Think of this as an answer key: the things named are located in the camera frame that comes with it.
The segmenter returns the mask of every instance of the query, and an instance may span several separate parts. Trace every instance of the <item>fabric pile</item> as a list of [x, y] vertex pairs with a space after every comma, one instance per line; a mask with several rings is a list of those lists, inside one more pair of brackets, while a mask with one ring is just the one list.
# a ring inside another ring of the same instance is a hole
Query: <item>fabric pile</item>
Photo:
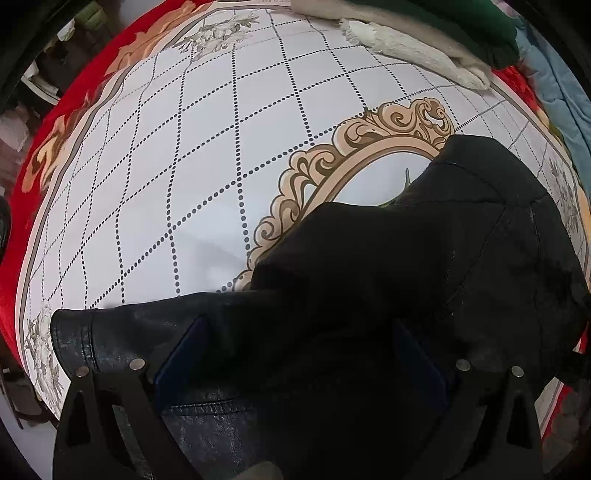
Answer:
[[535, 113], [540, 122], [542, 122], [542, 124], [550, 131], [552, 135], [554, 135], [556, 140], [558, 140], [566, 150], [567, 148], [564, 144], [564, 138], [562, 137], [560, 130], [558, 130], [556, 126], [550, 122], [550, 119], [548, 118], [544, 108], [540, 105], [540, 100], [532, 90], [527, 78], [525, 78], [525, 76], [519, 71], [517, 66], [512, 65], [502, 70], [493, 69], [492, 73], [499, 77], [503, 83], [505, 83], [520, 99], [524, 101], [530, 110]]
[[354, 44], [428, 68], [474, 90], [514, 65], [515, 25], [490, 0], [293, 0], [303, 15], [341, 20]]
[[517, 27], [518, 68], [570, 151], [587, 197], [591, 195], [591, 101], [564, 60], [521, 17]]

